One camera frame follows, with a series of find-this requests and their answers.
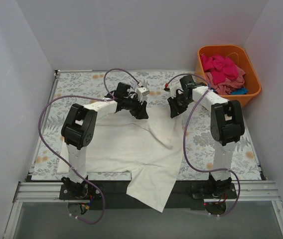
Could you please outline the white t shirt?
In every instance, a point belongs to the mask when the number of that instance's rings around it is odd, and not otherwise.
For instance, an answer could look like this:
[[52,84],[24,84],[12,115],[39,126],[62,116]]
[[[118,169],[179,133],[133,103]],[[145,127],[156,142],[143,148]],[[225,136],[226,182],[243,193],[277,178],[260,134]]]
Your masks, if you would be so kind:
[[97,120],[86,151],[86,171],[130,172],[127,195],[163,212],[183,158],[182,117],[172,119],[169,106],[146,111],[145,120],[128,111]]

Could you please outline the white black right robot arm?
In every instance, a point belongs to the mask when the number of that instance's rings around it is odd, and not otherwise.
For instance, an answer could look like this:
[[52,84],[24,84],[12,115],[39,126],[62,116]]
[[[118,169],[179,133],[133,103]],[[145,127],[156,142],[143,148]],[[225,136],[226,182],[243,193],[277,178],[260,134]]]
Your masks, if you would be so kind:
[[235,191],[231,169],[233,153],[241,136],[245,133],[241,104],[238,100],[227,100],[216,94],[210,84],[202,80],[194,81],[195,74],[179,74],[180,86],[166,83],[164,90],[170,92],[168,103],[170,116],[175,118],[184,113],[191,103],[201,105],[210,113],[210,132],[215,141],[213,168],[198,169],[207,173],[208,180],[200,181],[192,186],[192,194],[196,199],[226,198],[226,194]]

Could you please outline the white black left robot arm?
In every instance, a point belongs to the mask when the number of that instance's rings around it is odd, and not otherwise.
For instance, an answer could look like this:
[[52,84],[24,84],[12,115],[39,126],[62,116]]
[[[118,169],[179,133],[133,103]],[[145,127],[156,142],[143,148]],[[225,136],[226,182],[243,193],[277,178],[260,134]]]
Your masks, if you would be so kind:
[[61,130],[66,144],[69,166],[67,177],[62,177],[66,190],[77,199],[86,199],[89,194],[86,171],[86,151],[94,135],[96,121],[109,114],[127,110],[138,120],[148,119],[147,102],[143,100],[149,90],[138,87],[131,91],[131,86],[118,83],[117,88],[107,93],[101,101],[86,106],[73,104]]

